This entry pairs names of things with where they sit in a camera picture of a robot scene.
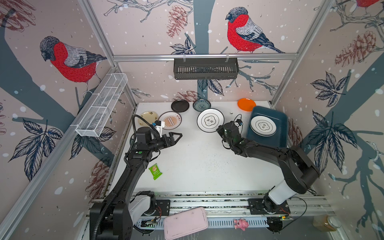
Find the white plate cloud emblem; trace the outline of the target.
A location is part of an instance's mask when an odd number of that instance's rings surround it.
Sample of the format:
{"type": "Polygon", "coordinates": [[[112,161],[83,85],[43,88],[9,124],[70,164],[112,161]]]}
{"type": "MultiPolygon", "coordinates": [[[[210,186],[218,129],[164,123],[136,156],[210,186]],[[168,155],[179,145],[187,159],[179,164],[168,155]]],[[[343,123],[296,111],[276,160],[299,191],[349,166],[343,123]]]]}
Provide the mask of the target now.
{"type": "Polygon", "coordinates": [[[225,121],[224,114],[217,109],[207,109],[202,111],[197,118],[198,128],[205,133],[213,133],[223,125],[225,121]]]}
{"type": "Polygon", "coordinates": [[[262,137],[273,136],[277,131],[275,122],[264,116],[255,116],[251,119],[250,127],[252,131],[262,137]]]}

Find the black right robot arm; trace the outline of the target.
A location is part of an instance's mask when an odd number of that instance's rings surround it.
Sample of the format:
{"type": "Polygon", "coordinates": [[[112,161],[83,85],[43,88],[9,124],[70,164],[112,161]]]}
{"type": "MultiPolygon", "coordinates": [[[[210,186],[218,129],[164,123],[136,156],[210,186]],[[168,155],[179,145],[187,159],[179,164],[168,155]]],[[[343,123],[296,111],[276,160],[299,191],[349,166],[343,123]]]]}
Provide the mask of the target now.
{"type": "Polygon", "coordinates": [[[236,155],[260,159],[280,167],[284,179],[264,196],[264,212],[274,214],[289,198],[306,193],[320,177],[319,169],[298,146],[274,148],[248,140],[241,136],[233,121],[219,126],[216,132],[236,155]]]}

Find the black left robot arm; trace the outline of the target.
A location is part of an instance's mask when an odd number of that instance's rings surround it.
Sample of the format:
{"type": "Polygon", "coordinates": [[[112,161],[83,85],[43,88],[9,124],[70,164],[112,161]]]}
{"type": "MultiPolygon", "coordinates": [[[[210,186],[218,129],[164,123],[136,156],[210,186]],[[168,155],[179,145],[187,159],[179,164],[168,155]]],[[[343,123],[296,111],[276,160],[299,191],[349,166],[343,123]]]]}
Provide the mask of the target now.
{"type": "Polygon", "coordinates": [[[160,136],[153,127],[141,127],[134,136],[134,143],[124,157],[126,168],[117,184],[103,202],[91,207],[91,240],[131,238],[137,217],[134,217],[130,201],[141,175],[152,161],[154,152],[176,145],[183,135],[170,132],[160,136]]]}

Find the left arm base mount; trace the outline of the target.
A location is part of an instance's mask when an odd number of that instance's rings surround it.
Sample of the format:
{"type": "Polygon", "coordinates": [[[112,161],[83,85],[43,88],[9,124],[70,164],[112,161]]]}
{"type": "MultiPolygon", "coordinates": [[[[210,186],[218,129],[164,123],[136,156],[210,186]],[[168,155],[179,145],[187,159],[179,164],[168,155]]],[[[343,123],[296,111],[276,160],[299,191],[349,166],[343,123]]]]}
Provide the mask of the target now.
{"type": "Polygon", "coordinates": [[[170,200],[156,200],[156,206],[153,211],[149,210],[146,213],[142,214],[142,217],[159,217],[159,216],[169,216],[171,208],[170,200]]]}

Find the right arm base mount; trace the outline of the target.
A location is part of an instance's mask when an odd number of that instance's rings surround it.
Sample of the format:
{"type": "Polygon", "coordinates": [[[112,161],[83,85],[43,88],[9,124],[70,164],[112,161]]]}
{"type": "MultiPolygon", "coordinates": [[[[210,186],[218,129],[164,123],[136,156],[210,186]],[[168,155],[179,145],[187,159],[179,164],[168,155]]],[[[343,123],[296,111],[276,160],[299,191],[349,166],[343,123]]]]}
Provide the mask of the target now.
{"type": "Polygon", "coordinates": [[[271,200],[266,199],[248,199],[247,209],[252,215],[290,215],[288,203],[285,201],[281,205],[276,205],[271,200]]]}

